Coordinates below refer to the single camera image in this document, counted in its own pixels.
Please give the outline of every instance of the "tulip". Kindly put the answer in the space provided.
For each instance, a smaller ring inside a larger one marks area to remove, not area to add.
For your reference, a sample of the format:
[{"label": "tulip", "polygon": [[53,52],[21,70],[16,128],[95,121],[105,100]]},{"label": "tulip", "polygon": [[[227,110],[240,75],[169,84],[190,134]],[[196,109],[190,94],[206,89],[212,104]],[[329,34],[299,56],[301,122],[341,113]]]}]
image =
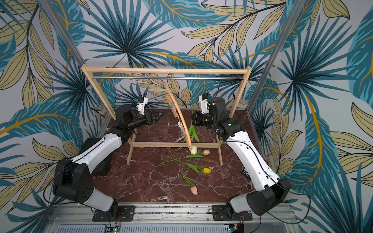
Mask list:
[{"label": "tulip", "polygon": [[191,188],[190,188],[190,191],[192,191],[192,194],[193,194],[193,195],[197,195],[197,194],[198,194],[198,192],[197,192],[197,186],[193,186],[193,187],[191,187]]},{"label": "tulip", "polygon": [[205,173],[205,174],[209,174],[211,172],[211,169],[209,169],[209,168],[207,168],[207,167],[205,167],[204,169],[203,169],[203,173]]},{"label": "tulip", "polygon": [[196,154],[197,153],[197,146],[192,146],[192,149],[190,150],[191,154]]}]

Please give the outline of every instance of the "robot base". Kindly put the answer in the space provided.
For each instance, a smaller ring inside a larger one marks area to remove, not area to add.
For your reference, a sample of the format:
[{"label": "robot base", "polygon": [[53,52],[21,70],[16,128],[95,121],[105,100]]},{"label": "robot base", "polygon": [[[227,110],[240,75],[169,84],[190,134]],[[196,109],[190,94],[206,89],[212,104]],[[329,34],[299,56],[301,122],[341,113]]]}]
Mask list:
[{"label": "robot base", "polygon": [[227,205],[229,205],[229,202],[225,205],[213,205],[212,206],[212,215],[214,217],[214,221],[242,221],[242,217],[244,217],[244,220],[250,221],[253,219],[253,216],[251,215],[251,211],[243,211],[240,214],[234,212],[234,210],[230,211],[230,216],[228,217],[227,214]]},{"label": "robot base", "polygon": [[134,205],[119,205],[118,206],[118,214],[112,218],[109,218],[108,215],[100,210],[96,210],[92,221],[93,222],[107,222],[107,221],[117,221],[119,220],[119,216],[123,213],[122,218],[120,219],[121,222],[132,222],[135,213],[135,206]]}]

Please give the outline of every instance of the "black cable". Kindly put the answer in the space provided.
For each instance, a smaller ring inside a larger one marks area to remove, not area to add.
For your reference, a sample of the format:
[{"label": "black cable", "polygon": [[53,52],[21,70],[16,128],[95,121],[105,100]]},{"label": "black cable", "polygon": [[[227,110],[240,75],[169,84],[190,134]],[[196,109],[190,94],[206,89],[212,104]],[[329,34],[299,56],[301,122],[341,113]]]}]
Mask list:
[{"label": "black cable", "polygon": [[255,230],[253,230],[252,232],[249,232],[249,233],[253,233],[253,232],[255,232],[255,231],[260,227],[260,225],[261,225],[261,216],[259,216],[259,217],[260,217],[259,225],[257,226],[257,228],[255,228]]},{"label": "black cable", "polygon": [[114,100],[114,110],[115,110],[115,104],[116,104],[116,101],[117,101],[117,99],[119,98],[119,97],[121,97],[121,96],[127,96],[127,97],[129,97],[129,98],[131,98],[132,99],[132,101],[134,101],[135,99],[134,98],[132,98],[131,96],[129,96],[129,95],[127,95],[127,94],[122,94],[122,95],[119,95],[117,98],[115,98],[115,100]]},{"label": "black cable", "polygon": [[282,221],[282,220],[280,220],[280,219],[278,219],[278,218],[276,218],[275,216],[273,216],[272,214],[270,214],[270,213],[268,213],[269,215],[271,215],[272,217],[274,217],[275,219],[277,219],[277,220],[279,220],[279,221],[281,221],[281,222],[283,222],[283,223],[286,223],[286,224],[290,224],[290,225],[294,225],[294,224],[299,224],[299,223],[301,223],[301,222],[303,222],[306,218],[307,218],[307,216],[308,216],[308,213],[309,213],[309,211],[310,211],[310,208],[311,208],[311,197],[307,194],[307,193],[295,193],[295,192],[291,192],[291,191],[289,191],[289,190],[286,190],[285,188],[283,188],[281,185],[279,185],[276,181],[274,181],[273,179],[272,179],[272,177],[270,176],[270,175],[268,175],[268,173],[264,170],[264,168],[262,167],[262,165],[261,165],[261,163],[260,163],[260,161],[259,161],[259,158],[258,158],[258,156],[256,155],[256,153],[255,153],[255,151],[251,148],[251,146],[249,146],[248,144],[246,144],[246,143],[244,143],[244,142],[240,142],[240,141],[226,141],[226,142],[238,142],[238,143],[243,143],[243,144],[245,144],[245,145],[247,145],[252,151],[253,151],[253,153],[254,153],[254,155],[255,155],[255,157],[256,157],[256,159],[258,160],[258,163],[259,163],[259,165],[260,165],[260,167],[261,167],[261,169],[263,170],[263,172],[275,183],[275,184],[277,184],[280,188],[282,188],[283,190],[285,190],[285,191],[287,191],[287,192],[289,192],[289,193],[292,193],[292,194],[296,194],[296,195],[306,195],[308,198],[309,198],[309,200],[310,200],[310,203],[309,203],[309,205],[308,205],[308,210],[307,210],[307,213],[305,214],[305,216],[304,216],[304,218],[302,219],[302,220],[300,220],[299,222],[296,222],[296,223],[288,223],[288,222],[285,222],[285,221]]}]

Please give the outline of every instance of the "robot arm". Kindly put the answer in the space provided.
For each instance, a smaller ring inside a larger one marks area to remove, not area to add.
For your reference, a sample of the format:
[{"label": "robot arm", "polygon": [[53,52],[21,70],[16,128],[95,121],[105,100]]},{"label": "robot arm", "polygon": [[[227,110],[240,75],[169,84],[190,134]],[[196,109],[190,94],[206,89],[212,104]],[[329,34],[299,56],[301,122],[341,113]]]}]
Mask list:
[{"label": "robot arm", "polygon": [[162,117],[153,112],[144,113],[145,102],[147,98],[138,101],[140,115],[135,116],[130,105],[119,106],[115,112],[116,125],[111,131],[80,155],[57,163],[52,188],[54,195],[95,208],[108,217],[117,216],[118,202],[95,189],[91,173],[109,154],[127,142],[135,128],[155,124]]},{"label": "robot arm", "polygon": [[229,204],[236,213],[252,210],[262,215],[281,203],[290,189],[287,179],[280,177],[267,165],[252,144],[244,126],[236,119],[229,118],[225,100],[211,98],[206,93],[200,96],[201,111],[191,117],[196,126],[214,129],[218,136],[233,149],[246,168],[255,191],[232,198]]}]

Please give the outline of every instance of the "yellow tulip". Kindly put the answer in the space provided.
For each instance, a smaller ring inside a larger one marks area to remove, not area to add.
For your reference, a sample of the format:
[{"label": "yellow tulip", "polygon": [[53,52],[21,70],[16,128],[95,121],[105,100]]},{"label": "yellow tulip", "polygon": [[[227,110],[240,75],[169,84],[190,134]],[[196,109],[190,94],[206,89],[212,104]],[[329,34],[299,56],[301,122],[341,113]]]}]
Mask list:
[{"label": "yellow tulip", "polygon": [[209,174],[211,172],[211,169],[209,169],[209,168],[207,168],[207,167],[205,167],[204,169],[203,169],[203,173],[205,173],[205,174]]}]

